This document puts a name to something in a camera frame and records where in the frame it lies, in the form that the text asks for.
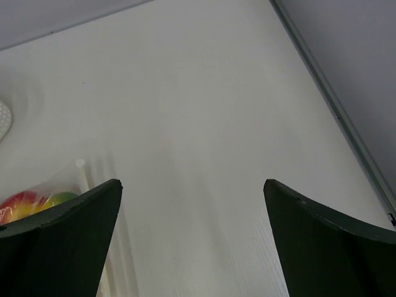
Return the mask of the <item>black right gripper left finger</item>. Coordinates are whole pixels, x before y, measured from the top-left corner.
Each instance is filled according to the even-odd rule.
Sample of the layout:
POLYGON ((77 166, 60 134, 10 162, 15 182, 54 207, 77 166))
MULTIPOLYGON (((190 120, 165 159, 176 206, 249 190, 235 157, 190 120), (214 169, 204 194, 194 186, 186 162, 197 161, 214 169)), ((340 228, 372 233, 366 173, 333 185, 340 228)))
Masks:
POLYGON ((1 227, 1 296, 95 296, 123 186, 110 179, 1 227))

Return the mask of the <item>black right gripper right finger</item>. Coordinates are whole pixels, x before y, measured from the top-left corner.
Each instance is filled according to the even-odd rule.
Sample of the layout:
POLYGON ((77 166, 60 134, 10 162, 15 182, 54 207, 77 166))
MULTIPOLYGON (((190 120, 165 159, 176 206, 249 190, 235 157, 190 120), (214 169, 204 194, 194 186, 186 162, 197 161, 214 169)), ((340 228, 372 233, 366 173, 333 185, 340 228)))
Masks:
POLYGON ((395 296, 395 232, 331 209, 275 179, 264 184, 290 296, 395 296))

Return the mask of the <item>clear zip top bag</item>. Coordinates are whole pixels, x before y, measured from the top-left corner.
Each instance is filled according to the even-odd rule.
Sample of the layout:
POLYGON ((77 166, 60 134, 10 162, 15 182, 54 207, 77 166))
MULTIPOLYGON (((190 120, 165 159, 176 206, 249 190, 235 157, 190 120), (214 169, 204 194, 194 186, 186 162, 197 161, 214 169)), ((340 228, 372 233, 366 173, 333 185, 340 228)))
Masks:
POLYGON ((119 180, 79 159, 1 203, 2 296, 137 296, 119 180))

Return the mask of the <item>red yellow fake apple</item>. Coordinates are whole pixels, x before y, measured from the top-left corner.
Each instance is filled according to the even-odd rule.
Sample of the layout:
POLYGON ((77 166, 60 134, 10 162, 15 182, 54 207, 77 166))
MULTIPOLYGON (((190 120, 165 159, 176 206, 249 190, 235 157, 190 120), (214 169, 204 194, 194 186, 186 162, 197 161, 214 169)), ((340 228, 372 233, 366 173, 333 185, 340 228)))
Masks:
POLYGON ((1 225, 28 217, 43 210, 50 199, 49 194, 22 191, 1 203, 1 225))

